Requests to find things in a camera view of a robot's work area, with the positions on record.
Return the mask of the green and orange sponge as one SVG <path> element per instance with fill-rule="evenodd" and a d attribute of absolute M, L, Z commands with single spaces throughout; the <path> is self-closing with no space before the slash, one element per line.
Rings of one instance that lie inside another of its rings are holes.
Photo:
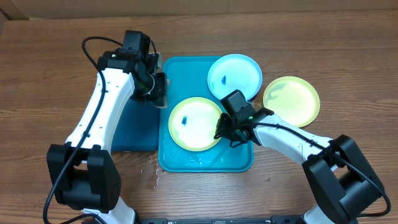
<path fill-rule="evenodd" d="M 166 109 L 168 107 L 168 103 L 167 103 L 167 92 L 170 86 L 170 80 L 166 79 L 166 85 L 165 85 L 165 89 L 164 89 L 164 95 L 162 97 L 162 103 L 160 104 L 160 106 L 158 106 L 159 109 Z"/>

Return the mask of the yellow plate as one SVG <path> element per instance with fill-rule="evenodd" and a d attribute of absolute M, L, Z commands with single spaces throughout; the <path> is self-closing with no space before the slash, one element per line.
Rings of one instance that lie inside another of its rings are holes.
<path fill-rule="evenodd" d="M 268 84 L 263 94 L 263 105 L 287 123 L 301 128 L 318 116 L 320 97 L 309 82 L 285 76 Z"/>
<path fill-rule="evenodd" d="M 205 151 L 219 141 L 214 136 L 221 114 L 220 107 L 207 98 L 187 98 L 173 108 L 169 116 L 169 133 L 183 149 Z"/>

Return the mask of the light blue plate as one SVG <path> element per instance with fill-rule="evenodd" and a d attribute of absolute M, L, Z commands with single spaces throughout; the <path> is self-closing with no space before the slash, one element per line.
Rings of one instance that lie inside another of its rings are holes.
<path fill-rule="evenodd" d="M 251 57 L 229 54 L 213 63 L 207 82 L 211 93 L 219 100 L 239 90 L 246 101 L 253 101 L 261 89 L 262 70 Z"/>

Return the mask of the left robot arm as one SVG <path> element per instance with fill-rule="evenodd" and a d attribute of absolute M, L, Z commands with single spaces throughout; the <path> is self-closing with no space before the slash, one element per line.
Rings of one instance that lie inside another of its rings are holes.
<path fill-rule="evenodd" d="M 42 219 L 54 198 L 59 204 L 80 210 L 69 223 L 90 217 L 93 223 L 139 223 L 137 212 L 121 198 L 121 176 L 111 157 L 111 145 L 128 100 L 167 107 L 169 81 L 161 54 L 141 31 L 127 30 L 123 42 L 106 51 L 92 64 L 97 81 L 78 126 L 64 144 L 47 151 L 52 188 L 45 201 Z"/>

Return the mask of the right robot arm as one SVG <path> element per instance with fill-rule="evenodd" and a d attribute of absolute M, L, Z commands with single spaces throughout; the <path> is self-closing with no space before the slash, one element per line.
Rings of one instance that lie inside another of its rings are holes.
<path fill-rule="evenodd" d="M 342 134 L 330 139 L 306 132 L 267 108 L 255 110 L 239 90 L 220 102 L 225 111 L 215 138 L 228 139 L 230 147 L 249 141 L 269 147 L 303 168 L 315 206 L 302 215 L 272 217 L 272 223 L 357 223 L 379 198 L 385 200 L 386 209 L 371 216 L 391 211 L 382 182 L 352 138 Z"/>

